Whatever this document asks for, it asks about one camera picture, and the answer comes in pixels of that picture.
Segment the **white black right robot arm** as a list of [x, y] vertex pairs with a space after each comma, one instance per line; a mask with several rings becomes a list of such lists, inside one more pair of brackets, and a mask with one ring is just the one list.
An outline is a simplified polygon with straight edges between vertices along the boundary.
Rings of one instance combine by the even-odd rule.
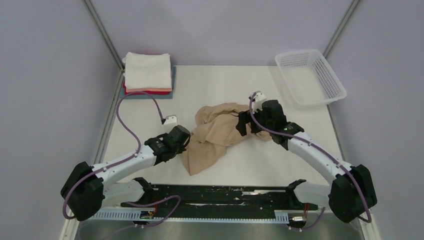
[[239, 133], [242, 136], [269, 133], [277, 145], [300, 157], [328, 183], [319, 185], [296, 180], [288, 186], [291, 191], [285, 195], [286, 204], [292, 209], [314, 204], [331, 209], [344, 223], [354, 219], [371, 223], [370, 209], [378, 200], [369, 169], [339, 160], [314, 143], [300, 125], [287, 120], [277, 100], [265, 100], [258, 109], [253, 109], [255, 103], [251, 100], [249, 109], [238, 114]]

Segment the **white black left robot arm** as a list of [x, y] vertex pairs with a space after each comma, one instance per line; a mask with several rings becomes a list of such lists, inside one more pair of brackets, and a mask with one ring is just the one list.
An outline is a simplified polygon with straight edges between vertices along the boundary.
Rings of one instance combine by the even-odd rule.
[[177, 125], [168, 133], [138, 141], [136, 150], [112, 161], [88, 165], [77, 164], [63, 185], [60, 195], [64, 199], [62, 213], [66, 219], [82, 222], [93, 217], [100, 209], [136, 202], [149, 206], [153, 193], [141, 180], [121, 180], [143, 169], [173, 159], [186, 150], [191, 134]]

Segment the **beige t shirt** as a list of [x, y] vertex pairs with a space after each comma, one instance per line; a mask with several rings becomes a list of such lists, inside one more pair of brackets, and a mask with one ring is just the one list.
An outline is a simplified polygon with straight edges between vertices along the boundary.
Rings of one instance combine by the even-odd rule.
[[227, 153], [227, 149], [249, 137], [271, 141], [269, 133], [260, 131], [242, 136], [236, 129], [239, 113], [249, 110], [246, 104], [235, 102], [204, 106], [195, 115], [196, 127], [192, 130], [186, 151], [180, 158], [190, 176], [210, 168]]

